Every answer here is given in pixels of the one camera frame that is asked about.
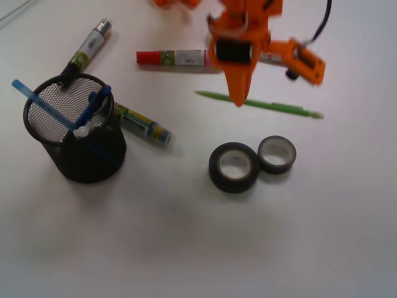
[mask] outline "red marker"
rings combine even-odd
[[[207,50],[137,52],[136,62],[141,65],[210,66]]]

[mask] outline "silver cap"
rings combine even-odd
[[[98,24],[98,26],[95,27],[95,30],[99,31],[104,37],[107,37],[110,33],[111,28],[112,28],[112,23],[110,19],[103,19]]]

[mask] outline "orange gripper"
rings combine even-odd
[[[321,84],[325,62],[294,39],[273,42],[269,17],[282,14],[283,0],[220,0],[226,7],[219,19],[208,17],[212,34],[209,57],[212,65],[225,72],[230,98],[244,104],[252,73],[263,53],[278,55],[281,63],[312,84]]]

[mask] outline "glue stick cap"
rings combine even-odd
[[[97,25],[97,27],[95,27],[94,30],[97,30],[105,38],[107,38],[110,34],[112,24],[113,24],[112,20],[110,20],[108,17],[106,17],[105,19],[101,20],[101,22]]]
[[[142,65],[161,65],[160,51],[137,52],[136,62]]]

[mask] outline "black washi tape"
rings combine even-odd
[[[247,145],[226,143],[210,157],[210,178],[222,191],[237,194],[255,184],[261,171],[258,155]]]
[[[261,168],[269,174],[284,174],[297,158],[297,149],[286,138],[274,135],[261,141],[258,149]]]

